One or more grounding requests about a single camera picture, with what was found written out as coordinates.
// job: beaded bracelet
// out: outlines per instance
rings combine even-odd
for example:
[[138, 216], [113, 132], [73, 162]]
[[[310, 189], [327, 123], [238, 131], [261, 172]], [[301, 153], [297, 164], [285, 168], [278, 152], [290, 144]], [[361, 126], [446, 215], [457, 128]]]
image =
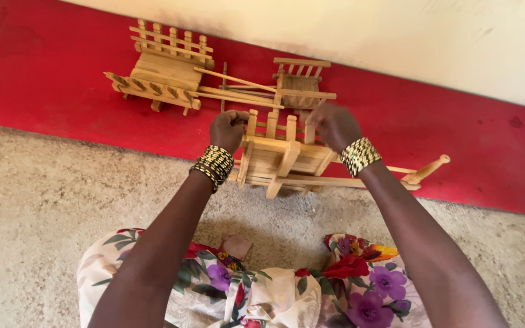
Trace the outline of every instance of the beaded bracelet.
[[364, 137], [347, 146], [340, 158], [349, 174], [356, 177], [363, 168], [376, 160], [381, 160], [382, 156], [376, 151], [368, 138]]
[[234, 159], [229, 152], [224, 148], [210, 145], [206, 147], [204, 154], [196, 160], [195, 165], [190, 168], [190, 172], [192, 172], [192, 170], [198, 170], [212, 179], [215, 193], [218, 190], [218, 186], [228, 178], [233, 166]]

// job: woman's right hand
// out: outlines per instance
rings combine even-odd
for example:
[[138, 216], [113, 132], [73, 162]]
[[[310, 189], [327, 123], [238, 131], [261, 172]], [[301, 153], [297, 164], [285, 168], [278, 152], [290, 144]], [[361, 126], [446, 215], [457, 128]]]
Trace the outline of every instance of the woman's right hand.
[[334, 104], [325, 103], [311, 112], [306, 124], [313, 124], [323, 142], [339, 155], [354, 141], [362, 138], [356, 118], [347, 110]]

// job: wooden railing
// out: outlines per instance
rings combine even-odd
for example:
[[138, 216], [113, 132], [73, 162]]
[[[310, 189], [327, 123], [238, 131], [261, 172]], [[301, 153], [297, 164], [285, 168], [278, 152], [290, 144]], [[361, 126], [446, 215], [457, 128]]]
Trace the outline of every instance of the wooden railing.
[[[315, 74], [313, 75], [313, 78], [317, 80], [321, 80], [319, 74], [321, 73], [321, 69], [324, 67], [331, 67], [331, 63], [328, 61], [320, 61], [320, 60], [303, 60], [303, 59], [293, 59], [293, 58], [275, 58], [274, 63], [279, 64], [279, 70], [276, 74], [273, 74], [273, 78], [277, 78], [279, 76], [279, 73], [283, 69], [285, 65], [289, 66], [289, 69], [286, 71], [286, 75], [295, 75], [296, 77], [300, 77], [303, 73], [303, 70], [307, 67], [307, 70], [305, 71], [305, 77], [309, 78], [311, 76], [313, 68], [317, 67], [317, 70], [315, 71]], [[293, 71], [295, 69], [295, 66], [299, 66], [299, 69], [295, 74], [293, 74]]]
[[129, 30], [139, 33], [139, 36], [131, 36], [131, 39], [137, 41], [135, 48], [137, 51], [143, 49], [152, 50], [152, 53], [167, 54], [171, 56], [180, 56], [188, 60], [197, 60], [204, 63], [204, 66], [214, 67], [212, 56], [208, 52], [214, 52], [214, 49], [208, 47], [205, 35], [200, 35], [200, 43], [193, 43], [193, 34], [190, 31], [184, 32], [184, 39], [178, 38], [178, 31], [175, 27], [169, 28], [169, 35], [162, 34], [162, 25], [153, 23], [153, 31], [147, 30], [147, 21], [138, 19], [139, 27], [129, 26]]

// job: red floor mat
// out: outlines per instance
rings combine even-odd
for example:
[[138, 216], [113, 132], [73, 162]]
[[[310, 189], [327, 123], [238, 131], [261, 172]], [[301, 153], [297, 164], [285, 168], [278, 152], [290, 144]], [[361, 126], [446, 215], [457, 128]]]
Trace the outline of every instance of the red floor mat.
[[[219, 101], [203, 99], [187, 117], [177, 106], [154, 113], [148, 99], [123, 100], [103, 75], [130, 73], [139, 56], [128, 30], [135, 23], [60, 1], [1, 0], [0, 125], [198, 157]], [[215, 71], [226, 61], [229, 75], [263, 85], [273, 83], [273, 57], [295, 57], [215, 37], [208, 45]], [[338, 94], [388, 165], [418, 169], [450, 156], [414, 195], [525, 213], [525, 107], [341, 65], [322, 76], [320, 89]], [[208, 76], [203, 85], [220, 83]], [[257, 109], [266, 116], [268, 108]], [[347, 176], [338, 164], [325, 175]]]

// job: wooden toy cart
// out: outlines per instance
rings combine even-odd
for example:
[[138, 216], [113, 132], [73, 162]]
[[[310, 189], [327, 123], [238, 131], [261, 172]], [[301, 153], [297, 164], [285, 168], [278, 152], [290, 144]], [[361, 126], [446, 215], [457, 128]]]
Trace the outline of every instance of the wooden toy cart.
[[[320, 186], [343, 186], [365, 188], [360, 179], [322, 177], [331, 162], [341, 163], [338, 155], [322, 146], [316, 140], [314, 129], [296, 127], [297, 118], [289, 115], [287, 125], [278, 125], [278, 113], [268, 113], [266, 123], [257, 122], [258, 111], [251, 109], [250, 118], [243, 137], [242, 159], [236, 160], [235, 170], [229, 180], [266, 186], [266, 197], [275, 198], [281, 188], [299, 190], [305, 196], [309, 191], [317, 191]], [[266, 132], [256, 132], [257, 127], [266, 128]], [[407, 173], [401, 184], [408, 190], [420, 188], [420, 181], [433, 173], [442, 164], [448, 163], [449, 157], [441, 155], [438, 160], [419, 170], [388, 166], [390, 171]]]

